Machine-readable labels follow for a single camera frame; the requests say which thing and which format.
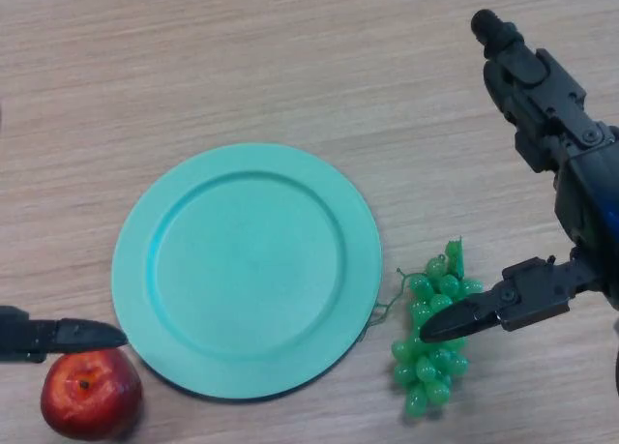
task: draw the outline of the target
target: green grape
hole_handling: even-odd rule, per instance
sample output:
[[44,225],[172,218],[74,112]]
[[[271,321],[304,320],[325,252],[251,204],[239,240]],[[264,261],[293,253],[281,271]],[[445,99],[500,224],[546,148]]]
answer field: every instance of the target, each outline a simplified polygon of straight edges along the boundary
[[431,258],[426,265],[426,275],[430,281],[438,281],[442,276],[447,273],[447,262],[445,262],[445,255],[439,255],[438,257]]
[[417,377],[424,383],[436,377],[436,368],[424,355],[417,359]]
[[391,344],[391,353],[398,362],[403,364],[410,362],[413,357],[413,351],[410,345],[403,340],[396,340]]
[[444,405],[449,400],[449,387],[441,381],[426,383],[427,400],[434,405]]
[[414,365],[397,364],[394,369],[394,381],[401,386],[406,386],[417,379]]
[[412,358],[417,358],[424,352],[428,352],[431,349],[429,344],[426,344],[421,340],[418,333],[413,333],[410,338],[408,338],[408,346],[412,352]]
[[452,381],[452,377],[449,374],[438,373],[436,375],[436,379],[438,379],[442,383],[445,383],[448,388],[451,388],[452,384],[454,383]]
[[415,318],[419,311],[426,311],[429,309],[429,305],[424,301],[413,301],[408,305],[408,311],[410,316]]
[[445,275],[438,281],[438,289],[449,297],[456,297],[460,291],[460,284],[454,275]]
[[[417,365],[418,365],[417,375],[419,376],[419,361],[417,362]],[[457,353],[452,355],[450,364],[447,367],[447,373],[453,376],[462,376],[466,373],[467,370],[468,370],[468,360],[466,360],[465,357]]]
[[432,318],[433,315],[434,315],[434,312],[432,311],[430,307],[428,307],[424,311],[419,311],[413,317],[413,321],[415,322],[416,326],[419,326],[421,328],[424,325],[424,323],[426,323],[428,320]]
[[468,296],[469,294],[477,294],[478,292],[484,292],[484,284],[478,280],[465,278],[460,282],[460,292],[465,296]]
[[456,338],[454,340],[443,341],[443,347],[453,352],[459,352],[466,346],[466,338]]
[[445,294],[436,294],[432,297],[432,300],[429,301],[429,306],[432,308],[434,313],[437,313],[450,306],[452,303],[453,301],[449,296],[446,296]]
[[434,288],[426,275],[417,273],[410,277],[410,290],[418,301],[429,301],[434,295]]
[[447,371],[452,360],[452,353],[447,349],[436,349],[427,356],[432,364],[440,371]]
[[406,415],[411,417],[421,417],[426,414],[427,394],[423,385],[416,384],[408,390],[404,409]]

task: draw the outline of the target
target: red apple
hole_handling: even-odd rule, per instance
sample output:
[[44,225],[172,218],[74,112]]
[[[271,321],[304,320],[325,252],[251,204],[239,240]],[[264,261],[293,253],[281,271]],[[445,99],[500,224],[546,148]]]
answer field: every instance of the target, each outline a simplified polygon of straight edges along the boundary
[[51,366],[41,392],[47,424],[66,437],[86,441],[127,430],[141,404],[137,371],[118,349],[63,355]]

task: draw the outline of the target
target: teal plate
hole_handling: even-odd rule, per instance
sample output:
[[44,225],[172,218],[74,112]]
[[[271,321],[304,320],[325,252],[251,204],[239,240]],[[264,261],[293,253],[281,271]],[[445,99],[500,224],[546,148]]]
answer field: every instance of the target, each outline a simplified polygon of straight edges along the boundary
[[112,298],[138,355],[198,394],[300,386],[358,338],[382,272],[376,224],[329,164],[238,144],[172,168],[116,244]]

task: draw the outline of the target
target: wooden table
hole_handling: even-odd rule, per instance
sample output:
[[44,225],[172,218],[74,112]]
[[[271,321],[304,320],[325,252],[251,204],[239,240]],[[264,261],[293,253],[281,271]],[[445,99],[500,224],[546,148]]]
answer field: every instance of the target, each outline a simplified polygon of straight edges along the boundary
[[[37,317],[115,322],[114,243],[149,184],[239,141],[308,150],[363,192],[384,245],[381,298],[463,235],[494,283],[533,255],[567,257],[548,174],[533,174],[482,80],[472,14],[514,20],[619,122],[618,0],[0,0],[0,297]],[[614,443],[617,314],[573,312],[471,339],[442,417],[402,418],[389,346],[404,303],[329,374],[283,399],[232,405],[140,364],[131,442]],[[0,439],[59,443],[39,413],[49,362],[2,366]]]

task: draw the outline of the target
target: robotic arm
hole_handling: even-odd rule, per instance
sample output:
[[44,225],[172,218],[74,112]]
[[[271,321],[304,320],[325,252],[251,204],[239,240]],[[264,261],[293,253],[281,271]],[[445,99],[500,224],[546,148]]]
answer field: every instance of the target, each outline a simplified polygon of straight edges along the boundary
[[484,82],[516,127],[516,150],[536,173],[552,171],[555,214],[575,243],[566,263],[538,257],[503,270],[490,291],[474,294],[431,318],[424,341],[440,341],[501,325],[512,331],[569,310],[585,290],[619,308],[619,129],[593,121],[586,93],[544,49],[535,53],[512,23],[475,14],[484,46]]

